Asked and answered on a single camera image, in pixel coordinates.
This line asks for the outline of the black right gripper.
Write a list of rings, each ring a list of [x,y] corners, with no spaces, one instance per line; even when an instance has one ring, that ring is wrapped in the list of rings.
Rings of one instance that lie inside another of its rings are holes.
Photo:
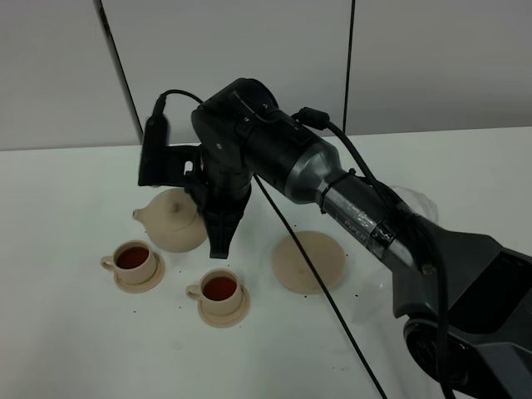
[[[227,166],[202,146],[191,150],[185,192],[198,206],[209,238],[209,256],[227,259],[232,238],[251,195],[251,172]]]

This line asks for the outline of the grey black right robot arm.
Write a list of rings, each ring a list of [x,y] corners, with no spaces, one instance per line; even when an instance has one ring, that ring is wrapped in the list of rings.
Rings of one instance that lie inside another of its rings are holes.
[[[202,150],[202,213],[224,259],[258,176],[296,204],[317,204],[392,273],[393,312],[416,363],[446,397],[531,395],[531,259],[490,236],[443,229],[366,165],[341,167],[318,136],[325,113],[289,116],[254,79],[229,84],[191,115]]]

